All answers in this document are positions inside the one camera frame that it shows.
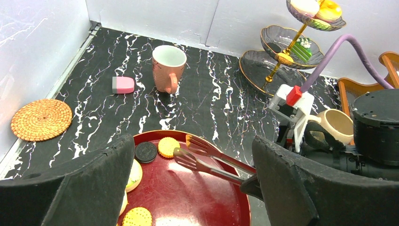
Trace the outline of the yellow biscuit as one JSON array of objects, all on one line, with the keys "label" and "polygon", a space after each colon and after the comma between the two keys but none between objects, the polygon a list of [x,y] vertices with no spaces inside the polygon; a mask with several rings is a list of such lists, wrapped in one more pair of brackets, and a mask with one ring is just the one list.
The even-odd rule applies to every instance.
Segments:
[{"label": "yellow biscuit", "polygon": [[164,137],[158,143],[158,152],[165,158],[173,158],[175,148],[180,148],[180,143],[172,137]]},{"label": "yellow biscuit", "polygon": [[186,146],[188,148],[192,147],[193,146],[192,135],[186,134],[185,138],[186,138]]},{"label": "yellow biscuit", "polygon": [[128,211],[122,226],[152,226],[152,214],[144,207],[136,207]]}]

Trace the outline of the blue white donut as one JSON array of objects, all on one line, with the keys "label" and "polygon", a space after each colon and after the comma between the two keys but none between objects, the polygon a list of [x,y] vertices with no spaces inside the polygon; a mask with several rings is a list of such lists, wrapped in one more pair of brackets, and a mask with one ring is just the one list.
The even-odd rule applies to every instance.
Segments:
[{"label": "blue white donut", "polygon": [[128,198],[127,198],[127,193],[125,192],[124,196],[123,196],[119,216],[121,216],[122,213],[125,211],[127,204],[128,204]]}]

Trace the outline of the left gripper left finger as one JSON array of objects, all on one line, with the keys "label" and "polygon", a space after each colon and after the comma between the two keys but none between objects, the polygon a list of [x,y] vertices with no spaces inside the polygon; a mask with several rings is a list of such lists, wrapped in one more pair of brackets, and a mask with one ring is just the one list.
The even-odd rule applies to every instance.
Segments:
[{"label": "left gripper left finger", "polygon": [[114,226],[135,155],[132,135],[43,172],[0,183],[3,226]]}]

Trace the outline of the orange donut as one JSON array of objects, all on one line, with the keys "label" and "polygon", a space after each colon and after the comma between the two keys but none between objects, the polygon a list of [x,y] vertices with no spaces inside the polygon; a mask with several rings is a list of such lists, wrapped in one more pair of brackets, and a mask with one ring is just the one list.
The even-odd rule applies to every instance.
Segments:
[{"label": "orange donut", "polygon": [[323,0],[316,18],[325,22],[334,22],[342,16],[342,8],[333,0]]}]

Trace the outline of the green triangular cake slice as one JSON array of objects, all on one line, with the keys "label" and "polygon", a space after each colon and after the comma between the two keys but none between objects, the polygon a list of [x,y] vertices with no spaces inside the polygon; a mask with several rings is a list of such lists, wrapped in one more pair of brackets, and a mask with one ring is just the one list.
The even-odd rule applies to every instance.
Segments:
[{"label": "green triangular cake slice", "polygon": [[291,52],[302,61],[307,62],[312,56],[310,38],[298,38],[292,46]]}]

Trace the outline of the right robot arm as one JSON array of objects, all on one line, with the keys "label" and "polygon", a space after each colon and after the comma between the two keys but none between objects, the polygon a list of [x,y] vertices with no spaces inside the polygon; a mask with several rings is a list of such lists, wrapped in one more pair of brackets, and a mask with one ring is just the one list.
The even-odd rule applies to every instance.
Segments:
[{"label": "right robot arm", "polygon": [[260,200],[305,188],[314,201],[388,202],[399,199],[397,89],[358,97],[353,105],[354,145],[344,146],[314,122],[305,129],[306,152],[296,154],[262,137],[252,144],[255,174],[240,191]]}]

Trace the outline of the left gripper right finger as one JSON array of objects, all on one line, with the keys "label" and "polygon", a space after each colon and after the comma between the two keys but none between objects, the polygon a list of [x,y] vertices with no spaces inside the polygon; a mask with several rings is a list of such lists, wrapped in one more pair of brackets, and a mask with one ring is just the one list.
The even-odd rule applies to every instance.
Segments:
[{"label": "left gripper right finger", "polygon": [[346,173],[256,136],[252,156],[273,226],[396,226],[399,184]]}]

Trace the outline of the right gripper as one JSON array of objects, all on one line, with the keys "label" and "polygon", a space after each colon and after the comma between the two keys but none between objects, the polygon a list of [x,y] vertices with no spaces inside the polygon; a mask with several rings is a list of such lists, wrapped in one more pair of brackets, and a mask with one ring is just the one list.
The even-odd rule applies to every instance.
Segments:
[{"label": "right gripper", "polygon": [[[314,121],[305,127],[298,154],[351,174],[390,181],[399,180],[398,166],[387,166],[366,158],[357,152],[354,145],[344,145]],[[244,180],[239,189],[242,193],[264,201],[257,174]]]}]

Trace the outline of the metal tongs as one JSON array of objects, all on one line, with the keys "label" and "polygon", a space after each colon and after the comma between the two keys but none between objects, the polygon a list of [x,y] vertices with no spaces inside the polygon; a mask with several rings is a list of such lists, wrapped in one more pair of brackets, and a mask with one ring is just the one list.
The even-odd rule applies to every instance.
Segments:
[{"label": "metal tongs", "polygon": [[244,181],[236,173],[228,172],[216,166],[216,162],[232,167],[234,170],[240,170],[252,176],[256,173],[254,167],[246,165],[237,159],[234,159],[223,152],[219,151],[214,145],[208,141],[192,135],[193,146],[188,148],[175,148],[174,160],[179,165],[193,170],[200,171],[220,179],[227,180],[235,185],[241,185]]}]

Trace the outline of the green macaron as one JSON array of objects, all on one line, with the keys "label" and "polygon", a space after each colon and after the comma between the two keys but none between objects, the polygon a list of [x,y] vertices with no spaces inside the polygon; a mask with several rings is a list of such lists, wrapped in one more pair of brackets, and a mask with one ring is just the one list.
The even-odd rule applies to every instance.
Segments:
[{"label": "green macaron", "polygon": [[329,31],[331,28],[331,25],[325,21],[322,21],[320,19],[313,19],[312,21],[313,28],[321,30],[321,31]]}]

